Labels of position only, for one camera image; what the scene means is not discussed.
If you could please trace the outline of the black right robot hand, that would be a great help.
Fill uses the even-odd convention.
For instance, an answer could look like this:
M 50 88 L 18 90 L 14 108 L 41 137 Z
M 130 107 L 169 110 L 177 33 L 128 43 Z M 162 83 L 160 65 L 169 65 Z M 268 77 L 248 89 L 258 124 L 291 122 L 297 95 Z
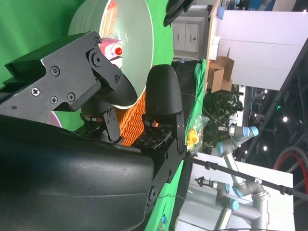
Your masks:
M 186 152 L 174 68 L 152 67 L 144 132 L 121 144 L 114 105 L 137 93 L 91 31 L 6 64 L 0 90 L 0 228 L 130 231 L 152 211 Z

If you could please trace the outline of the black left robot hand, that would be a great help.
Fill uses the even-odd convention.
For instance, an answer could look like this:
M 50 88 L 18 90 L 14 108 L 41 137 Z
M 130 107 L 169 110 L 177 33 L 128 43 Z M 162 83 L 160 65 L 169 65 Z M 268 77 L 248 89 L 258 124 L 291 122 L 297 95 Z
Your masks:
M 182 13 L 187 12 L 193 0 L 169 0 L 166 7 L 166 15 L 163 21 L 164 27 L 169 26 Z

